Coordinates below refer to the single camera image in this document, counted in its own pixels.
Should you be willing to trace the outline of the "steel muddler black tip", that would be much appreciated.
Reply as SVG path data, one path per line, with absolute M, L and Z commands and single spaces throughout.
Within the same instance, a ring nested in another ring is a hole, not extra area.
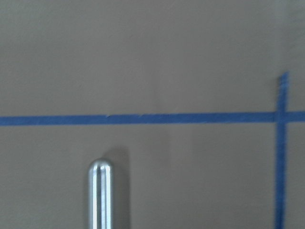
M 93 161 L 88 171 L 88 228 L 113 228 L 112 165 L 104 159 Z

